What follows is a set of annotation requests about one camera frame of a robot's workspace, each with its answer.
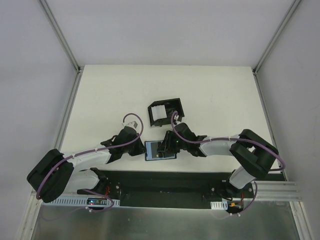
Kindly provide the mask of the blue leather card holder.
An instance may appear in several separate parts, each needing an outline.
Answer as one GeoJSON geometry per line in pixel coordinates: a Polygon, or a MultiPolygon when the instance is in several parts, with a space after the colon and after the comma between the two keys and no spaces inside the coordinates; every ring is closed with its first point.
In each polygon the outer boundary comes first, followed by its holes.
{"type": "Polygon", "coordinates": [[[156,156],[158,142],[161,142],[161,141],[145,141],[144,142],[144,146],[146,149],[146,153],[145,153],[145,161],[146,162],[160,161],[160,160],[173,160],[173,159],[177,158],[177,155],[174,153],[170,153],[170,157],[168,157],[168,158],[158,158],[156,156]]]}

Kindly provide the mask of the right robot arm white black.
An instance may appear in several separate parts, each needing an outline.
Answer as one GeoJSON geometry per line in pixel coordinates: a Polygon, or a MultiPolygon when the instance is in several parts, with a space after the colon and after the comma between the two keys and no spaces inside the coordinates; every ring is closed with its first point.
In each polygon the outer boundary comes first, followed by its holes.
{"type": "Polygon", "coordinates": [[[250,129],[231,137],[196,135],[187,124],[168,130],[158,152],[177,154],[187,151],[194,157],[233,156],[240,167],[235,169],[216,191],[225,198],[237,197],[251,181],[264,178],[279,155],[278,150],[250,129]]]}

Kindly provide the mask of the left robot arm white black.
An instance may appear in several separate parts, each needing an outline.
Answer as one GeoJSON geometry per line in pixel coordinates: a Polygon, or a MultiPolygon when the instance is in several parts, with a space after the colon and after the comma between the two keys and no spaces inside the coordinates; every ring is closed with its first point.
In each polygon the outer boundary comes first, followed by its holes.
{"type": "Polygon", "coordinates": [[[103,141],[97,148],[65,157],[51,149],[30,171],[26,180],[39,199],[50,203],[63,192],[107,195],[110,181],[98,168],[119,160],[124,154],[138,156],[146,152],[137,132],[136,122],[124,126],[119,134],[103,141]]]}

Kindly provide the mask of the black plastic card tray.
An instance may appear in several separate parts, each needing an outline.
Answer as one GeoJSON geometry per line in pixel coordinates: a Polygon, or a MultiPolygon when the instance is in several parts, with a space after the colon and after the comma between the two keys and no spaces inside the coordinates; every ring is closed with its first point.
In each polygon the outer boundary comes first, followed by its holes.
{"type": "Polygon", "coordinates": [[[178,120],[185,116],[180,98],[154,101],[147,107],[151,127],[162,127],[171,124],[171,117],[177,111],[178,120]]]}

